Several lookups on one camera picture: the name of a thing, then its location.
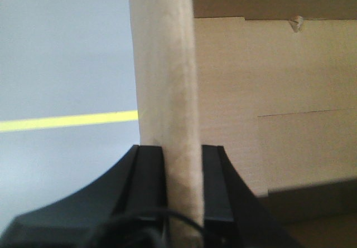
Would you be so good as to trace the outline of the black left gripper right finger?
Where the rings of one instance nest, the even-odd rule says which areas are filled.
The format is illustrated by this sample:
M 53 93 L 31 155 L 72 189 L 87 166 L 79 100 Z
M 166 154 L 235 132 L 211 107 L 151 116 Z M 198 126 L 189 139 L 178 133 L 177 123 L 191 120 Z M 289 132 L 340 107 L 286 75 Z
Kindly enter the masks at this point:
M 206 247 L 302 247 L 260 203 L 224 147 L 202 146 L 204 226 L 222 238 Z

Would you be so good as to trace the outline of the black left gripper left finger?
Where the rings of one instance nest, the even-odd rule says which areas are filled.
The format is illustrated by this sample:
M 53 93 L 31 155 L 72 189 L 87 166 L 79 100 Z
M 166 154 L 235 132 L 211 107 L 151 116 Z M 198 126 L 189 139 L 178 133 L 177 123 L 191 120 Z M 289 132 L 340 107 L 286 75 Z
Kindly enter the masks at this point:
M 86 187 L 15 217 L 5 230 L 5 246 L 75 247 L 93 227 L 115 215 L 166 203 L 162 148 L 134 145 Z

